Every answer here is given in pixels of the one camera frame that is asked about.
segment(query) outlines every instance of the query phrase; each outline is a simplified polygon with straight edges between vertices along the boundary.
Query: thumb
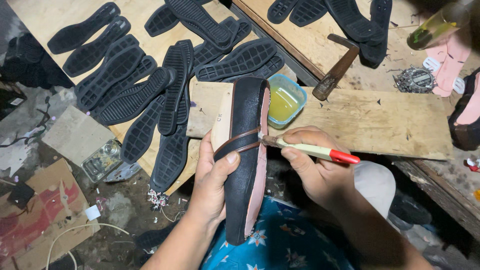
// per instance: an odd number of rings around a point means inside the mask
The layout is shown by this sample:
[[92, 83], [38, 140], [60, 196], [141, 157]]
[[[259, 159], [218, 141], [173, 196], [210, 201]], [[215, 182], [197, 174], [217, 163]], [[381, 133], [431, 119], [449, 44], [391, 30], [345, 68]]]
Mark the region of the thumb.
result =
[[213, 184], [222, 186], [227, 176], [234, 172], [240, 165], [240, 154], [236, 151], [228, 153], [217, 160], [209, 172]]
[[307, 154], [293, 147], [285, 147], [282, 149], [282, 156], [290, 162], [292, 168], [305, 184], [314, 183], [321, 179], [315, 163]]

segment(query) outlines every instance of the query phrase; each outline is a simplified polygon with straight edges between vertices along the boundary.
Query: blue plastic container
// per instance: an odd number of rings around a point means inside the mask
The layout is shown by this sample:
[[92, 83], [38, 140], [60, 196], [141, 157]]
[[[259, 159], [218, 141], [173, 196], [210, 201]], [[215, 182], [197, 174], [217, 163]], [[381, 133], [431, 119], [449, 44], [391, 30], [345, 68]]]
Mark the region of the blue plastic container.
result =
[[305, 103], [307, 103], [307, 92], [303, 90], [300, 85], [295, 83], [294, 81], [290, 80], [283, 74], [275, 74], [268, 79], [270, 83], [270, 88], [278, 87], [279, 89], [283, 89], [287, 92], [294, 100], [298, 102], [298, 109], [290, 115], [288, 119], [285, 121], [278, 121], [277, 119], [268, 116], [268, 124], [276, 129], [281, 129], [285, 127], [288, 123], [290, 123], [297, 114], [303, 109]]

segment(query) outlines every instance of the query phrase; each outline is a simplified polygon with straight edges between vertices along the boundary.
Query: blue floral fabric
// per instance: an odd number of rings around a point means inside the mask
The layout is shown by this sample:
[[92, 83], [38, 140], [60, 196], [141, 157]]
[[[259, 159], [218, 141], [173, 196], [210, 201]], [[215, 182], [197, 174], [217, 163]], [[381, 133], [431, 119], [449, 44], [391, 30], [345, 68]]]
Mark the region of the blue floral fabric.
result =
[[299, 212], [298, 208], [265, 196], [247, 241], [239, 246], [229, 245], [225, 241], [225, 224], [220, 224], [200, 268], [353, 270], [330, 239], [300, 217]]

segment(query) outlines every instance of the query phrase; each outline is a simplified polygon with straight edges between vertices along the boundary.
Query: fingernail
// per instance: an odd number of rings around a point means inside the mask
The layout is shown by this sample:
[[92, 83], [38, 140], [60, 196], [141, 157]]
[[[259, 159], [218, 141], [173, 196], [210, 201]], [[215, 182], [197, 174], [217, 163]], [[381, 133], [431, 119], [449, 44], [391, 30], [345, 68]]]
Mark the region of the fingernail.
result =
[[291, 151], [283, 152], [282, 156], [288, 160], [294, 160], [297, 158], [297, 155], [295, 153], [292, 153]]
[[236, 154], [235, 152], [230, 152], [230, 153], [227, 155], [227, 161], [228, 161], [230, 164], [233, 164], [236, 160], [237, 160], [237, 154]]

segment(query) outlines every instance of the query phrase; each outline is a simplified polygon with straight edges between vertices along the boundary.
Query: red brush handle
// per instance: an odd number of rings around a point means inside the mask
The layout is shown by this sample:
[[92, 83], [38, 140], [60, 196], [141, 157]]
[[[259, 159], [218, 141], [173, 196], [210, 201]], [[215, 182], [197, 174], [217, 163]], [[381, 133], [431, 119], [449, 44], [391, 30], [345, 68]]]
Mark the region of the red brush handle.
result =
[[333, 150], [333, 149], [330, 150], [330, 154], [328, 155], [332, 158], [332, 161], [336, 161], [336, 162], [350, 163], [350, 164], [357, 164], [360, 162], [359, 157], [355, 157], [353, 155], [340, 152], [337, 150]]

